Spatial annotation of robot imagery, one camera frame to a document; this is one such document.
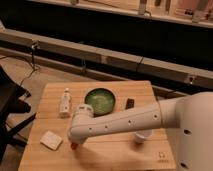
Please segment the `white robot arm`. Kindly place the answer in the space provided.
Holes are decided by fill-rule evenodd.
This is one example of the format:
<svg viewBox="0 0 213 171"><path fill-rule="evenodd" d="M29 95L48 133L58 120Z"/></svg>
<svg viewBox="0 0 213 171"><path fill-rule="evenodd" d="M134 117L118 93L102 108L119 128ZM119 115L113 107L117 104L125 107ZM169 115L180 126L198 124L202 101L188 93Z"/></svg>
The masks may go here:
<svg viewBox="0 0 213 171"><path fill-rule="evenodd" d="M76 149L89 137L158 128L178 128L177 171L213 171L213 92L154 101L101 117L81 104L72 118L68 137Z"/></svg>

